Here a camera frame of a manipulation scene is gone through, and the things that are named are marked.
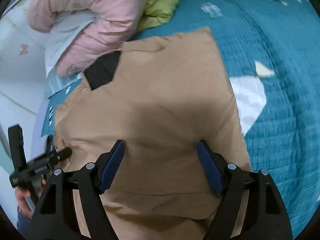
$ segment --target blue sleeve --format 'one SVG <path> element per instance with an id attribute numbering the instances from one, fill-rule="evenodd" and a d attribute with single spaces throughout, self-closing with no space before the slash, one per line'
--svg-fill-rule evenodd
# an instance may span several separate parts
<path id="1" fill-rule="evenodd" d="M 24 217 L 18 209 L 17 230 L 26 239 L 31 219 Z"/>

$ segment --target pink comforter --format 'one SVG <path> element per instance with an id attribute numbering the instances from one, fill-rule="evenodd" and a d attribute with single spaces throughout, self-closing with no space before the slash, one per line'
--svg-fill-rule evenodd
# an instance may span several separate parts
<path id="1" fill-rule="evenodd" d="M 89 24 L 59 59 L 57 75 L 66 77 L 130 38 L 145 3 L 146 0 L 32 0 L 27 18 L 31 28 L 48 33 L 58 12 L 90 9 L 99 15 L 97 23 Z"/>

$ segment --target silver rivet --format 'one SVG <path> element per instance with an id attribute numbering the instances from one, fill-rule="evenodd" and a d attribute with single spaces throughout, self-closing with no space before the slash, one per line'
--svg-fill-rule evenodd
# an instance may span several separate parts
<path id="1" fill-rule="evenodd" d="M 61 170 L 60 169 L 56 169 L 54 172 L 53 172 L 54 175 L 58 176 L 61 174 Z"/>
<path id="2" fill-rule="evenodd" d="M 262 170 L 261 170 L 261 173 L 262 173 L 263 175 L 268 175 L 268 174 L 269 174 L 269 171 L 267 171 L 266 169 L 262 169 Z"/>
<path id="3" fill-rule="evenodd" d="M 237 168 L 237 166 L 234 163 L 229 163 L 228 164 L 228 169 L 235 170 L 236 168 Z"/>
<path id="4" fill-rule="evenodd" d="M 88 163 L 85 167 L 88 169 L 88 170 L 92 170 L 94 168 L 94 163 Z"/>

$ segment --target brown pants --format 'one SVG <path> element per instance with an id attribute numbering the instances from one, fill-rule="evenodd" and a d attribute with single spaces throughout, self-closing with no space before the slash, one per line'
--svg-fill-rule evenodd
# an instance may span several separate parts
<path id="1" fill-rule="evenodd" d="M 58 107 L 57 147 L 73 149 L 64 168 L 95 162 L 124 139 L 124 159 L 101 196 L 119 239 L 201 239 L 220 198 L 209 188 L 197 143 L 205 139 L 227 162 L 251 170 L 217 45 L 200 29 L 126 42 L 121 50 L 112 82 L 91 91 L 84 77 Z M 242 210 L 234 234 L 243 216 Z M 88 235 L 81 212 L 78 220 Z"/>

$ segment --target bed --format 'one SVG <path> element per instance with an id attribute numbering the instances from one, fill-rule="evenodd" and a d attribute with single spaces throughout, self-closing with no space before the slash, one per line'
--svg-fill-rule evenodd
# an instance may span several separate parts
<path id="1" fill-rule="evenodd" d="M 309 0 L 181 0 L 172 20 L 134 39 L 209 26 L 228 75 L 257 76 L 267 104 L 245 136 L 254 171 L 266 168 L 287 207 L 294 237 L 320 200 L 320 19 Z M 38 128 L 53 133 L 56 106 L 80 83 L 50 97 Z"/>

